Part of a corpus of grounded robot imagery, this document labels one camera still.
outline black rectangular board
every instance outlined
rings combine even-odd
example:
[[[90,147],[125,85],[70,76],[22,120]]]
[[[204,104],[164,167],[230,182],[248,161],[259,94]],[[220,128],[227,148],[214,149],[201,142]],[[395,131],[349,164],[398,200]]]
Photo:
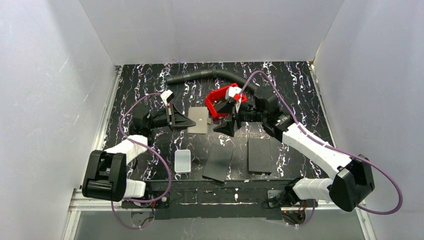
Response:
[[[221,146],[217,143],[212,144],[202,177],[222,183],[225,182],[228,167],[233,157],[233,150],[234,148],[232,146]]]
[[[261,138],[249,138],[247,144],[247,168],[249,173],[272,173],[273,168],[271,166],[270,140]]]

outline black hose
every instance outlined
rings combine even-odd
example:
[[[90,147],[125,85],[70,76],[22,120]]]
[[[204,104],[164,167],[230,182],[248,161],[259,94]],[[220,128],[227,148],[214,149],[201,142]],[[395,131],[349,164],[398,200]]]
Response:
[[[178,74],[174,76],[167,76],[166,77],[166,83],[170,84],[180,84],[184,83],[186,81],[193,81],[203,78],[223,78],[227,79],[230,82],[238,84],[238,86],[241,88],[246,83],[247,79],[244,77],[237,75],[233,72],[224,70],[224,69],[218,69],[218,66],[212,66],[208,69],[202,69],[197,71],[192,71],[188,73]],[[247,90],[251,93],[254,93],[256,89],[258,89],[258,86],[255,85],[253,82],[249,82],[247,85]]]

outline white wall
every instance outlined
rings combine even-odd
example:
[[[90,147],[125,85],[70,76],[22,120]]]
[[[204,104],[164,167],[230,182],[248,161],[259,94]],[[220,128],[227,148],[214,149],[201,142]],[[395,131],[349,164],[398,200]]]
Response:
[[[60,239],[114,77],[78,0],[0,2],[0,233]]]
[[[115,65],[312,61],[344,0],[80,0]]]
[[[341,148],[362,153],[400,184],[404,203],[370,214],[378,239],[423,239],[424,2],[346,0],[315,60],[322,99]],[[397,203],[374,172],[370,208]]]

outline red object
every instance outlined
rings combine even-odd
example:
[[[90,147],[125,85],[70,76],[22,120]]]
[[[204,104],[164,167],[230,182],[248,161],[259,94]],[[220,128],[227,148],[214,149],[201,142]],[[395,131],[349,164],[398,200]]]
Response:
[[[240,94],[236,94],[234,95],[234,100],[238,101],[242,96],[240,96]]]
[[[225,117],[225,116],[228,115],[228,113],[217,113],[217,110],[215,110],[215,107],[214,107],[214,102],[218,101],[218,100],[222,100],[222,99],[225,100],[225,94],[226,94],[227,89],[229,87],[238,87],[238,85],[237,85],[237,83],[231,83],[230,85],[216,89],[216,90],[212,91],[211,93],[209,93],[209,95],[204,99],[204,103],[206,104],[207,109],[209,109],[209,112],[212,115],[213,119]],[[244,93],[242,93],[241,94],[241,102],[244,103],[247,100],[248,100],[248,98],[246,97],[246,95]]]

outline black marble surface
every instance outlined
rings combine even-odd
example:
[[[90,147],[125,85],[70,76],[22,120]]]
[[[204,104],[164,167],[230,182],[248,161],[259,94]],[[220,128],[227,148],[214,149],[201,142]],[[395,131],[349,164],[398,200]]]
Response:
[[[197,69],[205,69],[217,65],[222,69],[237,72],[248,77],[256,70],[264,71],[272,77],[287,103],[295,111],[296,117],[310,131],[332,144],[330,132],[324,118],[320,101],[314,87],[313,80],[306,62],[229,62],[229,63],[175,63],[175,64],[138,64],[124,65],[116,92],[112,113],[109,119],[104,149],[111,148],[123,140],[118,130],[118,121],[131,105],[145,94],[162,92],[170,89],[174,92],[175,106],[187,116],[189,107],[205,106],[205,97],[213,90],[226,86],[230,82],[210,78],[186,82],[184,84],[167,85],[165,77],[187,73]],[[257,75],[253,82],[258,86],[269,83],[262,76]],[[250,93],[245,91],[248,101],[253,103]],[[146,101],[151,109],[162,108],[160,97],[152,97]],[[124,121],[125,130],[128,129],[131,115]],[[218,122],[208,126],[208,134],[187,134],[187,131],[171,132],[168,127],[155,129],[155,143],[153,148],[168,162],[175,180],[202,180],[202,172],[208,158],[208,151],[213,143],[223,146],[233,146],[234,152],[226,176],[227,180],[240,179],[292,179],[299,176],[308,178],[325,178],[327,175],[313,162],[300,154],[297,150],[281,144],[271,138],[272,173],[258,175],[248,173],[247,168],[247,141],[249,138],[269,139],[259,123],[244,123],[234,137],[213,132]],[[174,152],[189,149],[192,165],[190,174],[175,174]],[[161,162],[149,152],[138,156],[135,169],[127,167],[127,176],[134,180],[164,180],[167,172]]]

